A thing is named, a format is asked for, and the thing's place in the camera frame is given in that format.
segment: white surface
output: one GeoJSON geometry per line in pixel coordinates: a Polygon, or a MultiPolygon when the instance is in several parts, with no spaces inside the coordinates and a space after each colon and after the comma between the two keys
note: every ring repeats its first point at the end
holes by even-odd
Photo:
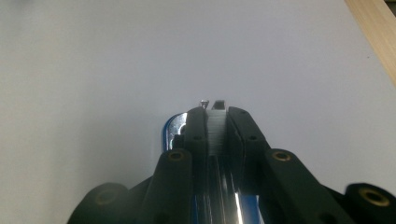
{"type": "Polygon", "coordinates": [[[396,194],[396,92],[344,1],[2,1],[0,223],[65,223],[152,174],[201,99],[246,109],[321,183],[396,194]]]}

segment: wooden edge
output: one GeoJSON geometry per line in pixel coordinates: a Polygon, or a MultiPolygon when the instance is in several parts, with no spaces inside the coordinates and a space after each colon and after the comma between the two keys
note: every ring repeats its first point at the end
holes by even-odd
{"type": "Polygon", "coordinates": [[[396,86],[396,17],[384,0],[345,0],[396,86]]]}

